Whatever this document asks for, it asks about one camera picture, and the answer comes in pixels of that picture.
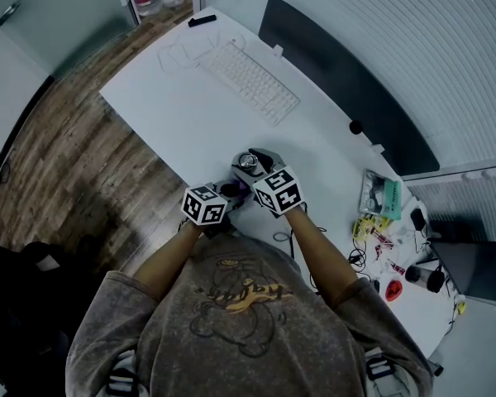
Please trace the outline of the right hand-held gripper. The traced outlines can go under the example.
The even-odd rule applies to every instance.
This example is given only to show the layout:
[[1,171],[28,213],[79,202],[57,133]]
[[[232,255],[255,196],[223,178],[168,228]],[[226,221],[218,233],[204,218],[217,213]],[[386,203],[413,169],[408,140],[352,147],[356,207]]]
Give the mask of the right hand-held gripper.
[[231,170],[239,180],[253,185],[255,196],[262,206],[281,216],[304,202],[297,175],[285,166],[277,153],[263,148],[249,148],[248,151],[257,158],[257,168],[251,172],[239,169],[236,166],[237,154],[232,160]]

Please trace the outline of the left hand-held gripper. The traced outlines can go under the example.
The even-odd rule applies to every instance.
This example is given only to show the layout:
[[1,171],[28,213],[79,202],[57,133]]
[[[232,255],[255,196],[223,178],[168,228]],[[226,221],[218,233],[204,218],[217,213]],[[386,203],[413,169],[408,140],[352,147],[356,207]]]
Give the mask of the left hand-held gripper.
[[196,225],[215,225],[222,222],[231,210],[241,207],[250,191],[241,191],[238,179],[225,179],[186,188],[181,212]]

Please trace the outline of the small metal cup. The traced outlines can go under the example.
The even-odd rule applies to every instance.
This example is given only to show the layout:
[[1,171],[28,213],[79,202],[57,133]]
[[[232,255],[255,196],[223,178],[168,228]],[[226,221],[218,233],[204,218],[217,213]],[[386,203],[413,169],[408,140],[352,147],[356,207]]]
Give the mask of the small metal cup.
[[237,157],[236,166],[241,170],[251,172],[257,168],[258,164],[257,156],[250,152],[240,153]]

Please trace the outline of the person's left forearm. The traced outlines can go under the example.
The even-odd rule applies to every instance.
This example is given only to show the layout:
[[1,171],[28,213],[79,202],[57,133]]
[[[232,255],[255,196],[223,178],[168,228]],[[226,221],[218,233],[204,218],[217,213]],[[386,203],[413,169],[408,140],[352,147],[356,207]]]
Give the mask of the person's left forearm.
[[143,284],[160,302],[169,293],[204,227],[187,221],[161,248],[136,271],[133,278]]

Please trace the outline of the person's right forearm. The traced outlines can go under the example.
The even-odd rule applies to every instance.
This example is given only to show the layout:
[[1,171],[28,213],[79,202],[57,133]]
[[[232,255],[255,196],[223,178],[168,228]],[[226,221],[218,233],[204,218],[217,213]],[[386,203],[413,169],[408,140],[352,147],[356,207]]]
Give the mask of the person's right forearm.
[[286,212],[285,217],[318,291],[329,306],[335,307],[346,289],[358,280],[356,272],[299,206]]

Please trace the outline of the white keyboard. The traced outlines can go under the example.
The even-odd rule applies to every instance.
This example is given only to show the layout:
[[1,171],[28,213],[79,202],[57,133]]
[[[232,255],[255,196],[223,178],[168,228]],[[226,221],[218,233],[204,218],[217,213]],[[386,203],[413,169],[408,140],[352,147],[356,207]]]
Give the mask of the white keyboard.
[[277,126],[300,103],[289,88],[233,41],[211,50],[198,63],[271,127]]

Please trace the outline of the dark desk divider panel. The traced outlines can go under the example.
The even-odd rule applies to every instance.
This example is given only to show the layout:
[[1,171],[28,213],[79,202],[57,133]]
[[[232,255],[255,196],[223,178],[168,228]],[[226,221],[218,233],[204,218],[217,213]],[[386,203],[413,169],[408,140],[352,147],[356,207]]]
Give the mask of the dark desk divider panel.
[[437,171],[440,164],[392,94],[336,38],[283,0],[268,0],[258,33],[280,45],[284,58],[318,86],[401,176]]

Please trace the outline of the yellow snack packet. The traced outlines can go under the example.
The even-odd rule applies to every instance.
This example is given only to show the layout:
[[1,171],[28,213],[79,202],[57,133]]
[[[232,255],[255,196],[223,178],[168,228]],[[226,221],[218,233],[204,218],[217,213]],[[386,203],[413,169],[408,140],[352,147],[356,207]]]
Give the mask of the yellow snack packet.
[[365,242],[367,237],[374,232],[382,233],[390,224],[391,220],[367,214],[358,218],[352,228],[352,238],[357,242]]

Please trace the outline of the teal package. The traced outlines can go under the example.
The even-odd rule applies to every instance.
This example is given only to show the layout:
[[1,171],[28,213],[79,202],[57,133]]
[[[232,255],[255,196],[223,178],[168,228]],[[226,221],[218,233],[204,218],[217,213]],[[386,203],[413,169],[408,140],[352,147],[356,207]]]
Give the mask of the teal package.
[[401,219],[401,183],[386,179],[384,181],[384,201],[382,216],[393,221]]

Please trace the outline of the red sachet strip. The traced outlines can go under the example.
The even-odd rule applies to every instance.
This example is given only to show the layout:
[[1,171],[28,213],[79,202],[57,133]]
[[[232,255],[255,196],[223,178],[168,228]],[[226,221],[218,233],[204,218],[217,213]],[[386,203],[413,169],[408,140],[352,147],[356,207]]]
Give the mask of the red sachet strip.
[[375,239],[375,262],[379,263],[380,272],[393,272],[404,275],[406,270],[400,264],[400,250],[389,238],[373,228],[371,236]]

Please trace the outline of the person's grey printed t-shirt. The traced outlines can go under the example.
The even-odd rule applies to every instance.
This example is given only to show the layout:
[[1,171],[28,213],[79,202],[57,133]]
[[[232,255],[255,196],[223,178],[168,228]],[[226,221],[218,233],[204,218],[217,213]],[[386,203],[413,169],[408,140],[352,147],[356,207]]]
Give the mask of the person's grey printed t-shirt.
[[368,280],[326,303],[282,251],[218,236],[198,242],[161,300],[106,274],[69,350],[65,394],[105,395],[128,360],[150,397],[364,397],[374,349],[403,390],[432,396],[426,358]]

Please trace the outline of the black power adapter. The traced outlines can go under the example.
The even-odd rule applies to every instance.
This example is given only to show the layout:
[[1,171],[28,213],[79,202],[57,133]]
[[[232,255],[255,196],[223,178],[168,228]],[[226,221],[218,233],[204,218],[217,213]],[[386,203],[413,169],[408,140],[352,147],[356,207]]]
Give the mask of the black power adapter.
[[427,221],[424,218],[422,210],[420,208],[415,208],[414,210],[412,210],[412,212],[410,213],[410,218],[416,231],[421,232],[427,225]]

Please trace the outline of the red round object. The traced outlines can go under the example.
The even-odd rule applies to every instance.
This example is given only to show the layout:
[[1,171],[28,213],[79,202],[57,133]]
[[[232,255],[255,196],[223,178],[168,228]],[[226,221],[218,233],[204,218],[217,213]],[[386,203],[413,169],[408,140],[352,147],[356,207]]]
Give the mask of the red round object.
[[403,284],[399,280],[391,280],[385,290],[385,299],[387,302],[393,302],[403,292]]

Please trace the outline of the black office chair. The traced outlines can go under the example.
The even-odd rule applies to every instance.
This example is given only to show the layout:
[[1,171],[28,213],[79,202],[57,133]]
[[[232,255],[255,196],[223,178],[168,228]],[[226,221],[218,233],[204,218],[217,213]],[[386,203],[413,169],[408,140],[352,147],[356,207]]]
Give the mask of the black office chair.
[[98,238],[85,235],[74,251],[67,252],[61,245],[31,242],[24,246],[21,255],[35,265],[54,294],[85,310],[108,271],[98,264],[101,244]]

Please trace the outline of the black tumbler bottle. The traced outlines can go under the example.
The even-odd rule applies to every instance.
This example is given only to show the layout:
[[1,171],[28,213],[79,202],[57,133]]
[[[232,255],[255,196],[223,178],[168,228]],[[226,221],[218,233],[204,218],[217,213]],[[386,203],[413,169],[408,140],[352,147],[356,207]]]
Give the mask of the black tumbler bottle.
[[429,270],[418,265],[409,266],[404,277],[408,283],[420,286],[434,294],[441,291],[446,280],[446,276],[441,270]]

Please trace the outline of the frosted glass door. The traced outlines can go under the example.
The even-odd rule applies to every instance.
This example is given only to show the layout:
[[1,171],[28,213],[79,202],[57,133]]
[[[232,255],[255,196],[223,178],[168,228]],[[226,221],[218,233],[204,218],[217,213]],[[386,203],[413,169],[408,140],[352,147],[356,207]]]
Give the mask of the frosted glass door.
[[[0,0],[0,16],[14,1]],[[136,24],[129,0],[22,0],[0,31],[59,78]]]

